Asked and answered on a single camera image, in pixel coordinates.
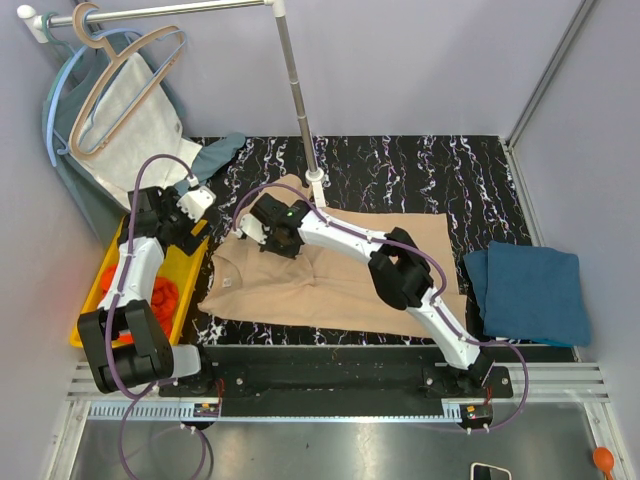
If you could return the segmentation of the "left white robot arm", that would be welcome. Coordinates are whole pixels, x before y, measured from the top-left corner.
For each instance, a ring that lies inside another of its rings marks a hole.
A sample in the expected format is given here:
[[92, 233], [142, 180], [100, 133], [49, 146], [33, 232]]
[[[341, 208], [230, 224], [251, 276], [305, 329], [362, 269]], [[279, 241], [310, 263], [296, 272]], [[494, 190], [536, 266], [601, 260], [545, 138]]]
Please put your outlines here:
[[200, 247], [206, 231], [192, 230], [210, 219], [215, 199], [205, 186], [184, 194], [174, 187], [129, 193], [131, 211], [118, 237], [112, 283], [96, 309], [77, 322], [99, 391], [130, 389], [174, 373], [173, 348], [151, 307], [153, 287], [171, 246], [188, 256]]

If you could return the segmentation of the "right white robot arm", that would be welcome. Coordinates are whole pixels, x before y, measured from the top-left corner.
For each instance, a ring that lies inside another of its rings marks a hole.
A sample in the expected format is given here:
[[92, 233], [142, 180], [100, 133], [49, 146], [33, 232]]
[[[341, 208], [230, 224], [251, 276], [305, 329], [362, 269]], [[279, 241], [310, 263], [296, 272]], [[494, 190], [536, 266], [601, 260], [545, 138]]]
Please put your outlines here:
[[420, 251], [410, 234], [356, 226], [324, 213], [307, 200], [288, 206], [269, 194], [260, 196], [239, 222], [243, 237], [263, 251], [294, 258], [304, 246], [321, 247], [365, 264], [378, 297], [405, 311], [426, 328], [444, 356], [457, 390], [476, 396], [490, 383], [494, 362], [442, 300], [446, 275], [436, 267], [441, 287], [431, 276], [435, 261]]

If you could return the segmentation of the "beige t shirt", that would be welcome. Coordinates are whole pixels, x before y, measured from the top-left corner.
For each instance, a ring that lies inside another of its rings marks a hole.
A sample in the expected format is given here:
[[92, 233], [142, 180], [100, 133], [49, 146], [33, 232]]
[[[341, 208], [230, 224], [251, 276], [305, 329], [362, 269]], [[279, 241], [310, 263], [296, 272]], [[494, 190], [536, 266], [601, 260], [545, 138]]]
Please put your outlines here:
[[[407, 231], [417, 247], [444, 270], [442, 299], [460, 323], [467, 298], [459, 291], [454, 254], [444, 214], [325, 213], [371, 230]], [[407, 312], [377, 295], [366, 264], [329, 249], [305, 245], [288, 259], [261, 251], [250, 238], [229, 234], [213, 253], [213, 283], [201, 312], [226, 320], [310, 326], [426, 338], [429, 333]]]

